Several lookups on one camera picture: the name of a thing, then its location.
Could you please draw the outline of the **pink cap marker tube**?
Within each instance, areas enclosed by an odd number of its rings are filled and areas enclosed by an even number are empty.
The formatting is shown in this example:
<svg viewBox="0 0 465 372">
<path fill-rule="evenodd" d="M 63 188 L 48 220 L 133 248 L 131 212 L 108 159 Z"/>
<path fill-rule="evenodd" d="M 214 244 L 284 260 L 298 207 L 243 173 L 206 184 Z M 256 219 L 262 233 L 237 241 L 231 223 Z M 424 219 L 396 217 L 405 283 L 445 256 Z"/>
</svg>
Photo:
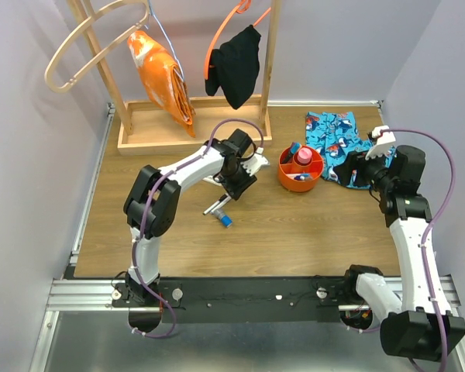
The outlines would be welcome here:
<svg viewBox="0 0 465 372">
<path fill-rule="evenodd" d="M 308 147 L 301 147 L 295 155 L 295 162 L 305 166 L 312 162 L 312 151 Z"/>
</svg>

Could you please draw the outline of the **black highlighter blue cap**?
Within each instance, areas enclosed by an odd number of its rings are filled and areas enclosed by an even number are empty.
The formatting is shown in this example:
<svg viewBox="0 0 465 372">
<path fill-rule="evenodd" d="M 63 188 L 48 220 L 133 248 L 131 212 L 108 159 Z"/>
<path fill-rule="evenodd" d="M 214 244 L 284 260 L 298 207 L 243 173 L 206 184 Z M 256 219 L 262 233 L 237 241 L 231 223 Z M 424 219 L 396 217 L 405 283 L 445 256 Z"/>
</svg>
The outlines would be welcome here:
<svg viewBox="0 0 465 372">
<path fill-rule="evenodd" d="M 287 164 L 287 163 L 289 163 L 289 162 L 292 160 L 293 156 L 298 152 L 298 150 L 300 149 L 300 147 L 301 147 L 301 144 L 300 144 L 300 143 L 298 143 L 298 142 L 293 142 L 293 143 L 291 144 L 291 146 L 289 147 L 287 153 L 286 153 L 286 154 L 284 155 L 284 157 L 282 158 L 281 163 L 282 163 L 282 164 Z"/>
</svg>

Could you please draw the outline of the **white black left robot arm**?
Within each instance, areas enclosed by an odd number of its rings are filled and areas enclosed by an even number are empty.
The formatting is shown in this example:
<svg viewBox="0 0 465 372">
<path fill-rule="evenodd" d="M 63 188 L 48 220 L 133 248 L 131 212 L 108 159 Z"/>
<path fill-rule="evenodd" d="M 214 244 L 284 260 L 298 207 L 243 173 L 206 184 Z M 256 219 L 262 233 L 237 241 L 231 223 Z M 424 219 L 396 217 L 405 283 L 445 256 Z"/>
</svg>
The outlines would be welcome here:
<svg viewBox="0 0 465 372">
<path fill-rule="evenodd" d="M 143 167 L 123 206 L 132 236 L 131 264 L 125 282 L 129 296 L 140 306 L 156 297 L 153 283 L 159 279 L 161 236 L 174 222 L 181 195 L 198 182 L 211 178 L 225 194 L 205 213 L 237 200 L 257 181 L 257 173 L 269 164 L 262 146 L 236 129 L 224 140 L 211 138 L 195 153 L 175 164 Z"/>
</svg>

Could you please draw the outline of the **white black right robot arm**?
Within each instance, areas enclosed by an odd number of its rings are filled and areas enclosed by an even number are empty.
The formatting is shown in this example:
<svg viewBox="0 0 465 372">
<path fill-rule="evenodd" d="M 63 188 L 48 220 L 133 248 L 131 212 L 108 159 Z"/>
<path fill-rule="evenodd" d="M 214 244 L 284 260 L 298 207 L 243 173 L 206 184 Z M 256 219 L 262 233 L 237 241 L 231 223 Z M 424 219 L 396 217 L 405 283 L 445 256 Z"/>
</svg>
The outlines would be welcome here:
<svg viewBox="0 0 465 372">
<path fill-rule="evenodd" d="M 402 286 L 395 294 L 380 270 L 353 265 L 341 294 L 349 303 L 364 300 L 369 305 L 387 355 L 444 364 L 465 336 L 465 321 L 453 315 L 441 286 L 432 248 L 432 214 L 428 200 L 419 194 L 424 169 L 425 153 L 413 146 L 398 146 L 390 162 L 352 151 L 335 168 L 342 184 L 354 182 L 380 195 Z"/>
</svg>

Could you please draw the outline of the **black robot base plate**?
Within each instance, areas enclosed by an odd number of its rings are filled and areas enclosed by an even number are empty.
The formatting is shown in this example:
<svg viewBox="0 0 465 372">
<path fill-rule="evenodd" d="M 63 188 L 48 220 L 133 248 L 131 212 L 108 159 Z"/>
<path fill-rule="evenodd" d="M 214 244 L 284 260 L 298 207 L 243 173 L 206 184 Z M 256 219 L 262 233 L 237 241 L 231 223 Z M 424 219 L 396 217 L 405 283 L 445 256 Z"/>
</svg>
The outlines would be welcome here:
<svg viewBox="0 0 465 372">
<path fill-rule="evenodd" d="M 373 313 L 343 277 L 161 277 L 147 292 L 129 277 L 112 306 L 184 323 L 344 322 L 367 329 Z"/>
</svg>

